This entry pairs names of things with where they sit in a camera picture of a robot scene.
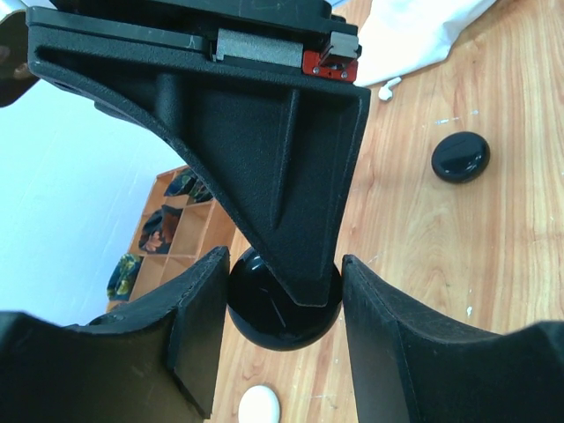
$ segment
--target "dark fabric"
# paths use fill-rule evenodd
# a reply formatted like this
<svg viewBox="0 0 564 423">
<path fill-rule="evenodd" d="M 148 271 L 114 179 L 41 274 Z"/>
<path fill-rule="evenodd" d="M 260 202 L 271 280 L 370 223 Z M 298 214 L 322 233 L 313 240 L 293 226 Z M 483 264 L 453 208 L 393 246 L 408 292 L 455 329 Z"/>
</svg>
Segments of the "dark fabric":
<svg viewBox="0 0 564 423">
<path fill-rule="evenodd" d="M 139 248 L 149 254 L 168 254 L 182 209 L 163 205 L 143 226 Z"/>
<path fill-rule="evenodd" d="M 199 180 L 194 171 L 190 168 L 184 169 L 168 185 L 165 192 L 166 197 L 177 197 L 188 195 L 196 203 L 210 201 L 213 196 L 202 181 Z"/>
<path fill-rule="evenodd" d="M 124 254 L 115 267 L 108 282 L 108 298 L 111 301 L 127 301 L 137 280 L 143 257 L 136 254 Z"/>
</svg>

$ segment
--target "wooden table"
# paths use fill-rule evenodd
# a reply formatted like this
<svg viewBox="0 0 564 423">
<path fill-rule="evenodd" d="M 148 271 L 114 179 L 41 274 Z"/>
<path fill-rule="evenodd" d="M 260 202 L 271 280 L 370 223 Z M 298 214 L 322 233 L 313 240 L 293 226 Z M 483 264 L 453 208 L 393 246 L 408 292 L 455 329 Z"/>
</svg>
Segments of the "wooden table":
<svg viewBox="0 0 564 423">
<path fill-rule="evenodd" d="M 340 11 L 361 24 L 368 0 Z M 498 0 L 447 62 L 373 94 L 336 262 L 352 253 L 391 284 L 462 322 L 506 333 L 564 319 L 564 2 Z M 447 135 L 471 130 L 492 149 L 464 186 L 430 166 Z M 232 262 L 246 249 L 237 234 Z M 226 320 L 214 422 L 237 421 L 243 392 L 264 383 L 282 421 L 357 421 L 341 316 L 322 340 L 270 352 Z"/>
</svg>

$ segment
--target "glossy black stone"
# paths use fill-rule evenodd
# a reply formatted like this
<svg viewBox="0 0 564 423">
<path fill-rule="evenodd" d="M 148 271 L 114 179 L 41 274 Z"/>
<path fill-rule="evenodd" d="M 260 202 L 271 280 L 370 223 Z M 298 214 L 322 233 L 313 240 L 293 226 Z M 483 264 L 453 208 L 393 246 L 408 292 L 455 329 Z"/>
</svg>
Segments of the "glossy black stone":
<svg viewBox="0 0 564 423">
<path fill-rule="evenodd" d="M 333 265 L 329 302 L 303 307 L 292 301 L 253 248 L 235 264 L 227 304 L 239 331 L 271 350 L 291 351 L 313 344 L 333 325 L 341 309 L 343 281 Z"/>
<path fill-rule="evenodd" d="M 483 137 L 473 132 L 458 132 L 437 145 L 431 164 L 444 181 L 464 183 L 480 176 L 489 161 L 490 147 Z"/>
</svg>

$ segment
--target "white wall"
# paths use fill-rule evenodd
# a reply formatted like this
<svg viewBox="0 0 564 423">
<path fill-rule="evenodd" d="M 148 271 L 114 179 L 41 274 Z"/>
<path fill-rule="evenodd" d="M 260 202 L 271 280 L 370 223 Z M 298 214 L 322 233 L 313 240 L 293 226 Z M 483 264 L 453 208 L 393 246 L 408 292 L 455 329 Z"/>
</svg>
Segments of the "white wall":
<svg viewBox="0 0 564 423">
<path fill-rule="evenodd" d="M 158 173 L 182 165 L 147 130 L 40 81 L 0 108 L 0 310 L 87 323 Z"/>
</svg>

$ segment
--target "red component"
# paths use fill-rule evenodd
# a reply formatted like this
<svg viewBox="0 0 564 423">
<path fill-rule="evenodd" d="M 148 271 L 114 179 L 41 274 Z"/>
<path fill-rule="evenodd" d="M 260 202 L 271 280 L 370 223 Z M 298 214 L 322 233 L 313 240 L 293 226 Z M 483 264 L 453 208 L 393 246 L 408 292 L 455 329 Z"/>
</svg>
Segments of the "red component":
<svg viewBox="0 0 564 423">
<path fill-rule="evenodd" d="M 332 69 L 319 64 L 321 56 L 316 51 L 306 50 L 303 52 L 303 62 L 301 69 L 306 75 L 313 77 L 321 77 L 327 79 L 335 79 L 336 81 L 354 82 L 356 74 L 359 70 L 359 62 L 354 60 L 343 70 Z"/>
</svg>

